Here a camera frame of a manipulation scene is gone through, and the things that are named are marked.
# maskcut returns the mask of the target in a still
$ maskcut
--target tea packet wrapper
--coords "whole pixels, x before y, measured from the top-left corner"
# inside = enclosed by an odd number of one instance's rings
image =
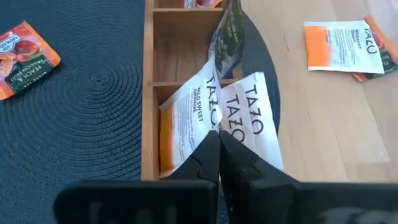
[[[256,72],[221,89],[221,129],[259,157],[283,169],[264,74]]]
[[[60,56],[27,22],[1,35],[0,100],[24,90],[60,61]]]
[[[384,73],[379,47],[364,21],[305,22],[308,70]]]
[[[180,7],[191,9],[195,7],[214,8],[223,0],[180,0]]]
[[[354,73],[353,76],[359,82],[363,82],[398,70],[398,50],[380,30],[379,26],[371,16],[366,17],[365,21],[370,26],[372,36],[377,47],[379,48],[384,73]]]
[[[229,0],[214,31],[208,57],[215,56],[218,77],[232,78],[232,69],[240,63],[244,50],[244,27],[240,0]]]
[[[160,178],[182,165],[222,118],[214,57],[160,108]]]

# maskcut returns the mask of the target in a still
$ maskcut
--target wooden compartment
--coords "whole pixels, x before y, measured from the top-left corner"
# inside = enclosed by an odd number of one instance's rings
[[[147,0],[142,87],[141,178],[159,176],[159,105],[207,61],[207,44],[222,8],[178,9],[179,0]],[[242,77],[241,67],[225,86]]]

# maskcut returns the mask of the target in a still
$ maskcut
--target white tea packet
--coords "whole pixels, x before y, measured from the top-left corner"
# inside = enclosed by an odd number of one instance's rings
[[[305,22],[308,70],[384,73],[379,47],[364,21]]]
[[[222,119],[215,60],[184,83],[160,108],[160,178],[182,165]]]
[[[264,74],[253,73],[222,88],[221,102],[221,128],[274,167],[283,169]]]

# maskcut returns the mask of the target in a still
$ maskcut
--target tazo tea packet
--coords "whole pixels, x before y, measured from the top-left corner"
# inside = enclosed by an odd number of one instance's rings
[[[221,128],[274,167],[283,169],[264,74],[253,73],[222,88],[221,102]]]
[[[371,16],[366,17],[365,21],[370,26],[374,41],[376,42],[377,47],[379,47],[384,73],[354,73],[353,76],[359,82],[363,82],[398,70],[398,50],[383,34]]]
[[[48,74],[59,55],[27,23],[0,36],[0,100],[22,91]]]
[[[222,118],[214,57],[160,108],[160,178],[172,174]]]
[[[180,0],[180,7],[191,9],[194,7],[214,8],[223,0]]]
[[[384,73],[380,51],[364,21],[304,23],[308,70]]]
[[[243,49],[244,27],[241,1],[229,0],[208,48],[208,57],[215,55],[217,74],[220,79],[232,78],[232,70],[241,61]]]

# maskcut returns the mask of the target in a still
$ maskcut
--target wooden table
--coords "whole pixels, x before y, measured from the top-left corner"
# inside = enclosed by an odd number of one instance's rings
[[[308,72],[305,21],[372,15],[398,47],[397,0],[243,0],[268,46],[281,95],[279,141],[298,180],[398,181],[398,72],[358,83],[349,73]]]

